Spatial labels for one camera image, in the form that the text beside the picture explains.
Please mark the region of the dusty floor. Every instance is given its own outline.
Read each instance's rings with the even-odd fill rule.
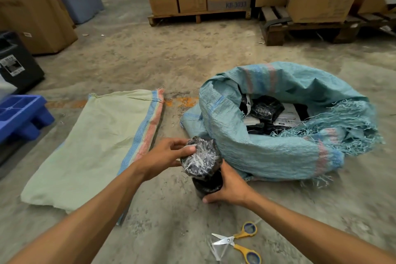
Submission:
[[[255,20],[150,27],[147,0],[103,1],[106,11],[76,29],[77,42],[58,55],[37,58],[46,80],[33,92],[50,101],[56,123],[0,168],[1,263],[65,217],[61,210],[23,204],[19,195],[67,137],[88,93],[164,87],[166,98],[174,102],[165,108],[158,136],[185,136],[179,117],[207,78],[235,66],[278,60],[326,70],[367,95],[378,108],[379,128],[387,144],[347,159],[326,188],[303,188],[297,182],[252,186],[284,206],[396,253],[394,38],[349,45],[316,39],[266,47],[258,44],[262,39]],[[143,184],[125,223],[114,228],[94,263],[214,263],[206,236],[231,235],[257,217],[235,206],[204,205],[193,189],[180,169]],[[264,263],[309,262],[264,222],[258,234],[242,245],[258,251]],[[227,258],[227,263],[242,263],[237,251],[229,250]]]

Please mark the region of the white label on package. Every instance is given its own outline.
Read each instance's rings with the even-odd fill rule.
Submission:
[[[1,59],[0,65],[3,66],[12,76],[16,76],[25,70],[21,63],[13,55]]]
[[[256,124],[259,124],[259,123],[260,123],[260,119],[258,119],[258,118],[256,118],[256,117],[247,115],[247,116],[244,118],[244,124],[245,124],[246,126],[249,126],[249,125],[256,125]]]
[[[289,127],[296,127],[301,124],[300,116],[298,115],[294,104],[283,104],[285,110],[275,120],[274,125],[283,125]]]

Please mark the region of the diamond hazard label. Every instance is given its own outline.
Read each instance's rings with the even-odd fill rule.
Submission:
[[[385,0],[385,3],[388,6],[388,11],[391,11],[394,8],[396,8],[396,0]]]

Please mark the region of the hand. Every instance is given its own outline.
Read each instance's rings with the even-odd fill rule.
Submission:
[[[192,155],[196,148],[187,146],[182,138],[162,139],[151,151],[135,162],[135,167],[143,173],[143,181],[151,180],[169,167],[181,166],[180,157]]]
[[[223,187],[220,191],[208,194],[203,198],[204,203],[225,201],[234,205],[244,205],[247,196],[254,190],[240,177],[240,175],[226,161],[221,165]]]

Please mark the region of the blue woven sack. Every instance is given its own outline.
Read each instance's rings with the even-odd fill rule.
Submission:
[[[280,135],[248,134],[242,93],[308,106],[309,121]],[[224,159],[246,179],[306,180],[344,164],[345,155],[382,141],[369,99],[325,71],[287,62],[236,67],[206,81],[199,104],[181,117],[190,137],[216,140]]]

